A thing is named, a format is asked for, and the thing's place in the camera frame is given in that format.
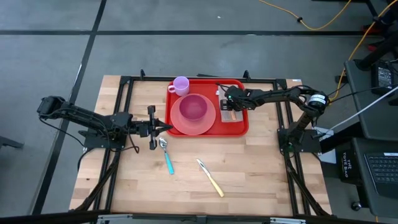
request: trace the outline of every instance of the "cup handle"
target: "cup handle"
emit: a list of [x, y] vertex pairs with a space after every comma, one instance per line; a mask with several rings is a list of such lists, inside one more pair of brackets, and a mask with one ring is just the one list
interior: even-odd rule
[[175, 93], [175, 88], [173, 85], [170, 85], [169, 87], [167, 87], [167, 89], [168, 89], [169, 93]]

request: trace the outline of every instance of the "red tray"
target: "red tray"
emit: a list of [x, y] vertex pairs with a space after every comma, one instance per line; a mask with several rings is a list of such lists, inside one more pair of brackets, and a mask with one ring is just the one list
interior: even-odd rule
[[[216, 83], [224, 85], [237, 85], [240, 88], [244, 88], [241, 82], [232, 79], [189, 79], [189, 82], [190, 93], [201, 94], [209, 98], [209, 100], [214, 104], [216, 109], [216, 120], [213, 126], [203, 134], [189, 136], [181, 133], [175, 128], [172, 128], [167, 131], [170, 135], [178, 137], [238, 137], [247, 133], [249, 129], [248, 112], [246, 110], [243, 111], [243, 121], [241, 122], [221, 122], [220, 102], [218, 101], [218, 95], [216, 95], [216, 91], [218, 89]], [[177, 94], [167, 92], [165, 115], [165, 122], [167, 124], [173, 125], [170, 119], [170, 110], [178, 98], [179, 96]]]

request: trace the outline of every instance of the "knife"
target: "knife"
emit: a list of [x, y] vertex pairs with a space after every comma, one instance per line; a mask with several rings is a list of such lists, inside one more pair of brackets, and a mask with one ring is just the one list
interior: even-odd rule
[[224, 192], [223, 190], [218, 186], [218, 184], [213, 180], [213, 178], [211, 177], [209, 171], [206, 169], [205, 165], [202, 163], [202, 161], [200, 159], [197, 159], [200, 167], [203, 169], [203, 171], [205, 171], [205, 174], [207, 175], [207, 177], [210, 179], [211, 184], [213, 184], [214, 188], [217, 190], [218, 194], [220, 195], [220, 197], [224, 197]]

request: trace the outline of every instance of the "yellow knife handle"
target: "yellow knife handle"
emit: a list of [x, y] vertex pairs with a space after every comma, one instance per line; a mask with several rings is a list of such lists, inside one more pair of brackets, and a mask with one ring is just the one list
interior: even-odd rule
[[217, 190], [220, 197], [224, 197], [223, 190], [219, 187], [219, 185], [213, 180], [212, 177], [209, 177], [211, 184], [213, 184], [214, 188]]

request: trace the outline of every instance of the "pink bowl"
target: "pink bowl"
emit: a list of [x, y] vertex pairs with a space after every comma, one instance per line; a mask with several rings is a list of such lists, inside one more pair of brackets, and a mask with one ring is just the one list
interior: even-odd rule
[[207, 103], [201, 95], [189, 94], [180, 103], [180, 113], [187, 120], [198, 121], [204, 117], [206, 112]]

